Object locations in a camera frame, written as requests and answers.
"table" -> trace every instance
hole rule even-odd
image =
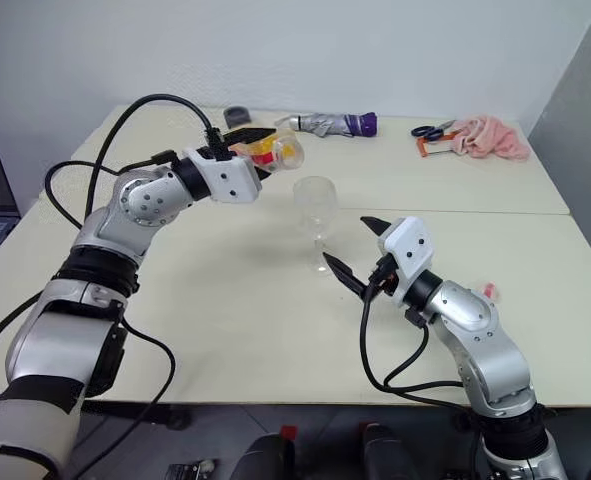
[[[140,159],[114,155],[109,164]],[[78,216],[88,174],[73,167],[55,180],[56,194]],[[290,188],[299,176],[269,179],[252,205],[202,201],[156,237],[127,318],[177,356],[164,401],[406,403],[374,390],[362,372],[359,300],[306,265],[311,245],[295,227]],[[98,205],[110,191],[104,177]],[[529,361],[539,400],[591,405],[591,250],[570,216],[343,208],[329,248],[362,278],[379,255],[374,236],[359,222],[367,214],[421,216],[435,244],[435,273],[469,287],[497,284],[502,325]],[[40,197],[0,248],[0,320],[44,286],[75,234]],[[381,379],[421,334],[386,298],[374,304],[371,319],[369,353]],[[6,348],[20,324],[0,337],[0,390]],[[149,401],[166,372],[161,351],[129,337],[115,385],[101,398]],[[400,382],[455,378],[450,354],[432,336]],[[436,395],[467,403],[458,389]]]
[[[106,134],[125,107],[115,108],[73,154],[73,160],[94,161]],[[252,112],[259,125],[272,126],[283,112]],[[215,124],[225,126],[221,110],[209,110]],[[145,106],[117,135],[107,156],[130,162],[145,160],[168,148],[181,151],[204,144],[203,127],[192,112],[177,106]],[[541,162],[533,153],[527,162],[495,156],[486,159],[454,153],[421,158],[409,132],[443,119],[382,117],[374,138],[318,138],[299,133],[306,161],[295,175],[332,178],[344,208],[568,214]],[[527,142],[519,126],[523,142]],[[291,188],[292,176],[266,185],[271,192]]]

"robotic arm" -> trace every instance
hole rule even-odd
[[[397,307],[406,306],[405,317],[414,325],[431,324],[450,350],[493,478],[566,480],[555,441],[543,424],[526,359],[499,324],[495,305],[429,270],[433,246],[419,218],[402,218],[392,225],[374,217],[362,221],[378,235],[383,255],[371,276],[377,283],[375,294],[383,291]],[[351,269],[335,257],[326,259],[340,282],[364,299],[369,290]]]
[[[84,399],[111,388],[117,375],[127,334],[120,322],[154,235],[204,197],[257,198],[268,173],[249,157],[217,161],[208,152],[187,149],[182,160],[171,152],[171,168],[119,176],[110,203],[86,219],[8,350],[0,479],[61,475]]]

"scissors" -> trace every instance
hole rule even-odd
[[[442,138],[444,136],[444,130],[447,130],[453,125],[453,123],[455,123],[455,120],[449,120],[436,127],[432,125],[423,125],[411,130],[411,135],[414,137],[422,137],[426,139],[427,142],[434,142]]]

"floor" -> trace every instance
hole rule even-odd
[[[282,425],[296,425],[301,478],[361,479],[359,424],[380,422],[402,439],[421,478],[439,479],[446,468],[466,467],[471,438],[456,431],[450,412],[431,407],[205,405],[192,408],[191,416],[191,425],[183,431],[141,425],[84,478],[163,479],[169,464],[216,458],[218,467],[210,478],[228,480],[253,440],[279,431]],[[78,435],[81,444],[73,452],[67,478],[128,423],[84,414]],[[555,436],[569,478],[585,478],[591,468],[591,409],[561,410],[547,420],[547,426]],[[481,453],[478,465],[484,472]]]

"wine glass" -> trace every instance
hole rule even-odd
[[[305,177],[293,186],[293,196],[300,214],[300,225],[313,240],[310,266],[318,274],[328,274],[322,252],[325,250],[324,239],[339,209],[335,185],[326,177]]]

